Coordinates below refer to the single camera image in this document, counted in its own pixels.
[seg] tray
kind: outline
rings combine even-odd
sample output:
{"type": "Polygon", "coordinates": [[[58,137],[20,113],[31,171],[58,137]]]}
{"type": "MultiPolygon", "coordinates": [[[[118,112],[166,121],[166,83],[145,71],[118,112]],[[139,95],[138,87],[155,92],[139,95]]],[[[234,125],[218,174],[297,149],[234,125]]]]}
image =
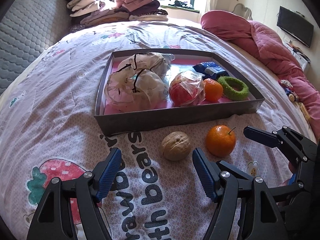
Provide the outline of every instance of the tray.
{"type": "Polygon", "coordinates": [[[106,136],[125,132],[149,131],[172,125],[207,122],[228,118],[233,114],[252,114],[257,112],[262,102],[263,95],[254,87],[239,71],[226,62],[223,58],[208,51],[190,49],[133,49],[115,51],[111,54],[103,71],[95,106],[95,119],[102,132],[106,136]],[[249,87],[249,96],[245,101],[231,101],[222,98],[218,103],[210,103],[206,100],[198,106],[172,107],[169,97],[166,102],[160,103],[154,110],[122,113],[106,105],[104,87],[108,76],[114,72],[118,64],[137,53],[159,52],[174,54],[169,70],[169,84],[179,72],[192,69],[192,66],[200,62],[214,61],[223,67],[230,76],[242,80],[249,87]]]}

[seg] green ring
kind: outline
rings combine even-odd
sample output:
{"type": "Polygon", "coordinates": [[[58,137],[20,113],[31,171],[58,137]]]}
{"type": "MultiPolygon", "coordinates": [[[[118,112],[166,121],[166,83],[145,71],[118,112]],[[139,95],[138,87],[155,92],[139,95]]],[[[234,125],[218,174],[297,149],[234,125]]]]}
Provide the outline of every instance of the green ring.
{"type": "Polygon", "coordinates": [[[241,80],[234,77],[220,77],[218,82],[223,87],[223,94],[234,101],[243,101],[249,95],[248,86],[241,80]]]}

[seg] red apple wrapped in plastic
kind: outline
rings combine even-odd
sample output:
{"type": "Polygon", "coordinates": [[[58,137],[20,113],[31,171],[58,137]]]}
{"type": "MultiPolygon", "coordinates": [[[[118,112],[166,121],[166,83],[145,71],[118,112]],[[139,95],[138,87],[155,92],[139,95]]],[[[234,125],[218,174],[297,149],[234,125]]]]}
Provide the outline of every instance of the red apple wrapped in plastic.
{"type": "Polygon", "coordinates": [[[202,74],[187,70],[172,80],[169,87],[173,106],[196,106],[204,100],[202,74]]]}

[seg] plastic bag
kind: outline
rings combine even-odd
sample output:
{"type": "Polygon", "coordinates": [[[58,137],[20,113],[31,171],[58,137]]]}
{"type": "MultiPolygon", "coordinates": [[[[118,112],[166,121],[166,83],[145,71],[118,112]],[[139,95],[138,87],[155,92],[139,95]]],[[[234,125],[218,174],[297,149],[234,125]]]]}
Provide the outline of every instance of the plastic bag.
{"type": "Polygon", "coordinates": [[[171,82],[169,96],[173,106],[196,106],[204,100],[202,74],[187,70],[171,82]]]}
{"type": "Polygon", "coordinates": [[[171,61],[174,60],[173,54],[161,54],[156,52],[150,52],[147,54],[138,53],[123,60],[118,70],[131,64],[135,73],[140,72],[142,69],[151,70],[157,74],[161,80],[164,80],[167,71],[171,67],[171,61]]]}
{"type": "Polygon", "coordinates": [[[110,74],[104,93],[107,102],[122,112],[154,109],[168,96],[168,86],[159,76],[147,69],[137,74],[131,64],[110,74]]]}

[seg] tv screen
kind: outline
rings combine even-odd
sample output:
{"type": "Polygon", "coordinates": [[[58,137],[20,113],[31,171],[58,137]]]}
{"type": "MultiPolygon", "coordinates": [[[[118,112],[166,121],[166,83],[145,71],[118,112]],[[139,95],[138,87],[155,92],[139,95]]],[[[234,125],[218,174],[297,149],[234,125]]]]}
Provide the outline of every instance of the tv screen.
{"type": "Polygon", "coordinates": [[[304,17],[280,6],[277,26],[310,48],[313,25],[304,17]]]}

